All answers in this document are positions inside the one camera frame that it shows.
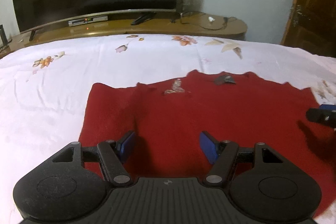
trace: silver screw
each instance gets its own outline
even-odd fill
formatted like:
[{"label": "silver screw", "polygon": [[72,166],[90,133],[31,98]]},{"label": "silver screw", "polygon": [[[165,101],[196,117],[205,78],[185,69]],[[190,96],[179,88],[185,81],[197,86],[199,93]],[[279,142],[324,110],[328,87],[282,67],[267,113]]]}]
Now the silver screw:
[{"label": "silver screw", "polygon": [[207,176],[205,180],[209,183],[219,183],[222,181],[222,178],[218,175],[211,175],[211,176]]},{"label": "silver screw", "polygon": [[116,183],[126,183],[126,182],[129,182],[131,180],[131,178],[129,176],[125,176],[125,175],[118,175],[118,176],[114,177],[113,180]]}]

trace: red t-shirt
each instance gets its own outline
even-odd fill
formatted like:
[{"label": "red t-shirt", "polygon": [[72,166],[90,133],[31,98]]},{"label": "red t-shirt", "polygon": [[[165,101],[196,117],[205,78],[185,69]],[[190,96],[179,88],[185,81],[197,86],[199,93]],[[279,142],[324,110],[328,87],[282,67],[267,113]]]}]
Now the red t-shirt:
[{"label": "red t-shirt", "polygon": [[[133,177],[200,177],[211,165],[199,147],[199,134],[241,147],[264,142],[312,176],[322,189],[317,213],[336,198],[336,137],[331,128],[308,122],[305,112],[318,107],[310,89],[298,90],[252,72],[232,75],[236,84],[216,85],[219,75],[197,71],[181,78],[183,93],[164,94],[174,80],[114,89],[92,86],[82,146],[138,134],[125,164]],[[98,172],[97,166],[87,165]]]}]

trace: door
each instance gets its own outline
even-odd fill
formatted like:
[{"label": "door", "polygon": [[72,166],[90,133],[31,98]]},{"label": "door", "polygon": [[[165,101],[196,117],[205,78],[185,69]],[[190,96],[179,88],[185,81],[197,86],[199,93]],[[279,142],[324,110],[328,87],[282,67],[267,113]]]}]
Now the door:
[{"label": "door", "polygon": [[336,0],[294,0],[281,44],[336,57]]}]

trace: white floral bed sheet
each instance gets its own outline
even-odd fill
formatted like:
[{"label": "white floral bed sheet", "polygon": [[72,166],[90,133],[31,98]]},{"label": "white floral bed sheet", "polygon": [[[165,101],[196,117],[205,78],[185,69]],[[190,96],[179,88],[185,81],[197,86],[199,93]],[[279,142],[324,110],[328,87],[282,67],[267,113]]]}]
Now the white floral bed sheet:
[{"label": "white floral bed sheet", "polygon": [[[311,87],[336,104],[336,59],[299,48],[211,37],[114,35],[36,45],[0,60],[0,223],[22,218],[15,183],[66,144],[78,140],[91,86],[121,88],[184,77],[197,69],[256,73],[265,80]],[[336,223],[336,203],[315,220]]]}]

